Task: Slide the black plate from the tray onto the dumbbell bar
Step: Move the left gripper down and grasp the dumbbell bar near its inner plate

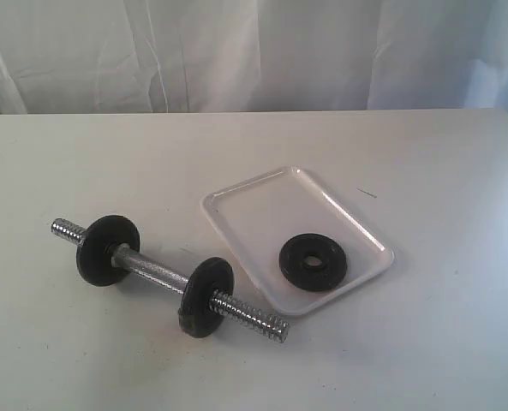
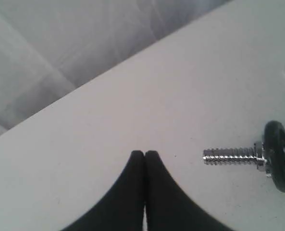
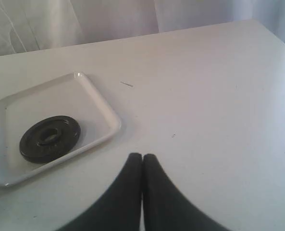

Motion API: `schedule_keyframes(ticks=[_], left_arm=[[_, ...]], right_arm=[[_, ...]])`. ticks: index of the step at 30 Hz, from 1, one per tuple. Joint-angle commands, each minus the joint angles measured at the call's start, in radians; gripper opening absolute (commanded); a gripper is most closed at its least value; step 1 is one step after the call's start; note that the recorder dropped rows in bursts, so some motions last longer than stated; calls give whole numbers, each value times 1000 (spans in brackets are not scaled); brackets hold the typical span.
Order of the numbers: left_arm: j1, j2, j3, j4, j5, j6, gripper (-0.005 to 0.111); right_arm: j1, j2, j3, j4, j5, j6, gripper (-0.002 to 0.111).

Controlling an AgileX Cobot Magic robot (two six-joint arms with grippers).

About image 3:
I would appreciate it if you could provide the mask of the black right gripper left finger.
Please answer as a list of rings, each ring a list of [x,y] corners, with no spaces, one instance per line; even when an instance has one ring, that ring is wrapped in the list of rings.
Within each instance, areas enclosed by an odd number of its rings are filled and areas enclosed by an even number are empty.
[[[138,231],[142,197],[142,155],[130,153],[104,194],[61,231]]]

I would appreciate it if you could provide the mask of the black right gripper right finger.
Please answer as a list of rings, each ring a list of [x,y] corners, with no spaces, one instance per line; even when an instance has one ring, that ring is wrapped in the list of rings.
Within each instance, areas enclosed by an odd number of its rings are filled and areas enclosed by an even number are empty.
[[[143,212],[147,231],[227,230],[186,199],[154,154],[143,157]]]

